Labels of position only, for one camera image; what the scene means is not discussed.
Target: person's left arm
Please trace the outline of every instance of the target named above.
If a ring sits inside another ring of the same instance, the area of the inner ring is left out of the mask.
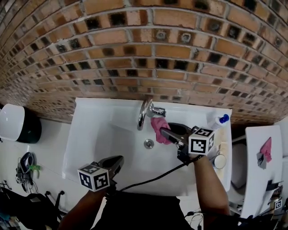
[[[63,217],[58,230],[90,230],[105,193],[106,189],[98,192],[88,191],[77,205]]]

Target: white sink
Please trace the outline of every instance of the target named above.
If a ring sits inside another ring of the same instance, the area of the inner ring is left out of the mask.
[[[117,189],[155,178],[182,164],[177,159],[177,147],[156,142],[156,135],[146,116],[143,130],[137,130],[142,101],[77,98],[67,148],[63,163],[63,176],[79,182],[77,169],[92,161],[113,155],[123,155],[124,165],[114,180]],[[207,115],[227,113],[231,110],[154,102],[166,109],[167,122],[181,123],[189,127],[206,126]],[[231,180],[231,134],[227,124],[229,154],[221,181],[226,190]],[[152,149],[144,147],[144,141],[154,141]],[[127,192],[153,195],[189,195],[195,189],[193,164],[180,168],[164,178],[137,186]]]

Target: white bottle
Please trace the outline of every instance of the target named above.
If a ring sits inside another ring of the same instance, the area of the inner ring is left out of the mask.
[[[223,117],[215,117],[214,121],[212,121],[209,126],[213,130],[217,130],[223,126],[225,126],[229,121],[229,116],[227,114],[224,114]]]

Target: pink cloth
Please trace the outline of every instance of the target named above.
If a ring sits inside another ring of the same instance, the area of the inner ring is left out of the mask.
[[[152,117],[151,118],[151,125],[156,133],[156,141],[159,143],[163,143],[165,145],[169,145],[172,142],[167,140],[164,136],[160,133],[160,128],[167,128],[170,129],[168,123],[166,122],[164,117]]]
[[[264,155],[264,157],[266,158],[267,162],[270,162],[272,160],[271,157],[271,146],[272,146],[272,138],[269,138],[265,144],[262,146],[262,148],[260,149],[260,153],[262,153]]]

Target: person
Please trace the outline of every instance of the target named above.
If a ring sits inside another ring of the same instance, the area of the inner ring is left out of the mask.
[[[195,161],[194,170],[201,211],[229,215],[227,193],[209,159],[204,156]],[[105,190],[88,191],[64,216],[58,230],[91,229],[104,196]],[[106,202],[101,219],[93,229],[191,229],[179,202],[176,197],[117,193]],[[223,224],[217,219],[214,215],[203,215],[204,230]]]

